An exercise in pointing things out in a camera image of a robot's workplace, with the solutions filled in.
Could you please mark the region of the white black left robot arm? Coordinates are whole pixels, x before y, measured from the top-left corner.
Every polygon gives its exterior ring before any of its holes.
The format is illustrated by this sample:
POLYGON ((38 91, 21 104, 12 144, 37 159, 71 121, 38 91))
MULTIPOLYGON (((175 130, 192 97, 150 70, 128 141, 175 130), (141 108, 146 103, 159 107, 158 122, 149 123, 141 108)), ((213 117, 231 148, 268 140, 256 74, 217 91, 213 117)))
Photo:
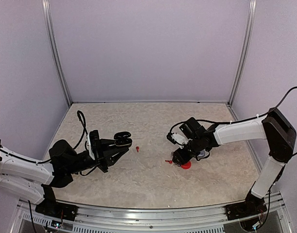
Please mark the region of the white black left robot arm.
POLYGON ((77 153, 64 139, 49 150, 48 160, 30 159, 1 145, 0 188, 27 199, 51 216, 61 211, 53 188, 63 188, 73 182, 73 175, 99 168, 108 172, 132 145, 131 138, 99 139, 90 137, 88 148, 77 153))

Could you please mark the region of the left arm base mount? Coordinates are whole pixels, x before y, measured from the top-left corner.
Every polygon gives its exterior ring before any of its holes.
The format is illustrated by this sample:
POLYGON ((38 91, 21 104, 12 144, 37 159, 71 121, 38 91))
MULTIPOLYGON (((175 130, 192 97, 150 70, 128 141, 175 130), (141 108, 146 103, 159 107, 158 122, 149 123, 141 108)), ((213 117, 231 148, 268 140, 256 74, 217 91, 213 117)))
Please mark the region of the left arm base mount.
POLYGON ((74 221, 78 207, 76 205, 58 202, 50 186, 42 184, 41 187, 44 191, 43 200, 36 205, 35 211, 46 216, 74 221))

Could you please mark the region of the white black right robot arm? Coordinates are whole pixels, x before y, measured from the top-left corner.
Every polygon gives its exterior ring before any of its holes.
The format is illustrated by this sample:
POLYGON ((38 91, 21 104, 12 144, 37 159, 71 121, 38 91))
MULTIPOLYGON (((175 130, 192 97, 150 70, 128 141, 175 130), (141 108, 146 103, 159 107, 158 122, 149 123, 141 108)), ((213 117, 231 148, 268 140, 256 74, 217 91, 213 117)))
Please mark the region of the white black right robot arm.
POLYGON ((202 152, 210 152, 220 146, 246 141, 264 141, 267 144, 268 158, 241 205, 242 212, 247 216, 260 208, 260 202, 280 179, 295 154, 297 132, 276 107, 239 121, 215 122, 191 117, 177 126, 181 132, 175 133, 170 129, 166 137, 172 144, 178 145, 172 153, 172 161, 180 166, 192 158, 203 159, 202 152))

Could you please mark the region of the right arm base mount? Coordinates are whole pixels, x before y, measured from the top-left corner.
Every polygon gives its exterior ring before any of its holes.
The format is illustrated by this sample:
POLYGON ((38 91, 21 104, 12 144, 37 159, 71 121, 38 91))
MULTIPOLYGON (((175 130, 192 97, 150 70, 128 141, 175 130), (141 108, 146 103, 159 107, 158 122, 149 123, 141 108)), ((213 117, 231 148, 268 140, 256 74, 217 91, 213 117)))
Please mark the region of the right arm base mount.
POLYGON ((241 228, 246 232, 255 232, 265 220, 267 206, 264 198, 258 198, 249 191, 245 200, 225 206, 228 221, 239 220, 241 228))

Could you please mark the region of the black earbud charging case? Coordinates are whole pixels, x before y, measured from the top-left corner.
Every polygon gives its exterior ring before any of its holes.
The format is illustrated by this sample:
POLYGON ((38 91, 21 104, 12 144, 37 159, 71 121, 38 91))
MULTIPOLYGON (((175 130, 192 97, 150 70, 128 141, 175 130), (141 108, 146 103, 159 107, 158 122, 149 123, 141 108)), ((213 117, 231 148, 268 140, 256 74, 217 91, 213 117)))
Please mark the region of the black earbud charging case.
POLYGON ((118 132, 114 135, 115 145, 118 147, 130 147, 132 145, 130 132, 118 132))

